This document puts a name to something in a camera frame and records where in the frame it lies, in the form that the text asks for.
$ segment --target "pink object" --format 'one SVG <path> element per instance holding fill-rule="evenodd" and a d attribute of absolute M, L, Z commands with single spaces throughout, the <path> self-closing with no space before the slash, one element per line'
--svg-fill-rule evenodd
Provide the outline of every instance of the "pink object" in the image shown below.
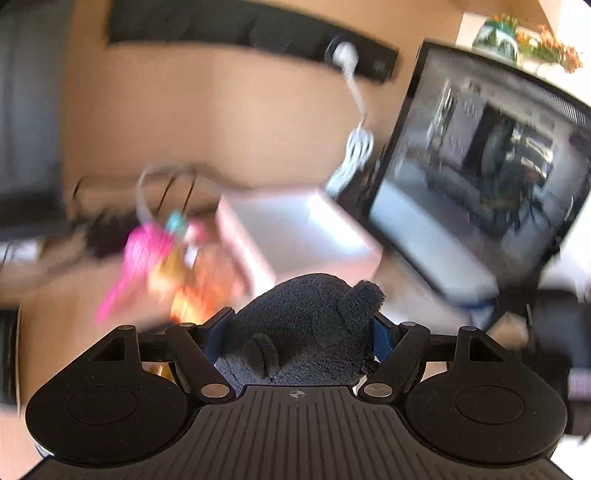
<path fill-rule="evenodd" d="M 207 240 L 207 237 L 207 228 L 202 221 L 194 219 L 189 220 L 187 231 L 183 237 L 183 242 L 191 245 L 198 245 Z"/>
<path fill-rule="evenodd" d="M 254 296 L 308 273 L 355 285 L 382 258 L 381 245 L 319 189 L 224 194 L 216 220 Z"/>
<path fill-rule="evenodd" d="M 127 239 L 124 249 L 122 273 L 119 280 L 103 300 L 96 319 L 104 320 L 119 296 L 138 277 L 146 276 L 163 260 L 174 246 L 174 237 L 162 230 L 156 223 L 140 225 Z"/>

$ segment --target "plant pot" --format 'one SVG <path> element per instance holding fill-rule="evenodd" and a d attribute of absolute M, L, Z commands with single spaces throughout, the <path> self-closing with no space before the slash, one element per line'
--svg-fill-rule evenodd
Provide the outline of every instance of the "plant pot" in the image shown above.
<path fill-rule="evenodd" d="M 503 23 L 487 20 L 474 39 L 472 50 L 494 58 L 516 62 L 515 30 Z"/>
<path fill-rule="evenodd" d="M 549 63 L 521 54 L 517 57 L 517 65 L 526 72 L 546 80 L 556 76 L 556 74 L 564 73 L 564 69 L 558 63 Z"/>

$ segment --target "teal object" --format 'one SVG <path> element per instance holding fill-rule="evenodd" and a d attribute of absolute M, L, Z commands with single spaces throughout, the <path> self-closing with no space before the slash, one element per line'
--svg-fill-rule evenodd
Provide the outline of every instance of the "teal object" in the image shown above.
<path fill-rule="evenodd" d="M 182 239 L 184 234 L 187 232 L 188 227 L 189 223 L 183 214 L 178 210 L 175 210 L 170 214 L 170 217 L 168 217 L 168 221 L 166 222 L 166 227 L 164 227 L 164 229 L 168 233 Z"/>
<path fill-rule="evenodd" d="M 493 20 L 487 20 L 481 26 L 472 50 L 503 60 L 517 61 L 516 33 L 509 25 Z"/>

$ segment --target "potted plant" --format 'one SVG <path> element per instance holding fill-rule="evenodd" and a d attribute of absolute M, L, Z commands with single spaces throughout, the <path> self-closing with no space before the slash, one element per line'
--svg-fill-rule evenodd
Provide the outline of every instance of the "potted plant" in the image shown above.
<path fill-rule="evenodd" d="M 517 25 L 518 20 L 515 17 L 505 14 L 486 20 L 472 43 L 473 50 L 517 61 Z"/>
<path fill-rule="evenodd" d="M 540 27 L 540 39 L 524 32 L 517 32 L 521 66 L 540 74 L 540 67 L 560 65 L 565 72 L 573 73 L 583 63 L 574 47 L 564 45 L 546 27 Z"/>

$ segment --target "screw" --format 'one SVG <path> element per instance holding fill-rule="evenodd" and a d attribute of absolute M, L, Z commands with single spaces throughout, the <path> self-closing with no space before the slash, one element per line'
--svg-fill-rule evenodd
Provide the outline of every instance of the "screw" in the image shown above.
<path fill-rule="evenodd" d="M 230 393 L 227 385 L 210 383 L 201 389 L 201 395 L 207 398 L 223 398 Z"/>
<path fill-rule="evenodd" d="M 364 386 L 363 391 L 374 398 L 384 398 L 392 395 L 392 387 L 383 383 L 370 383 Z"/>

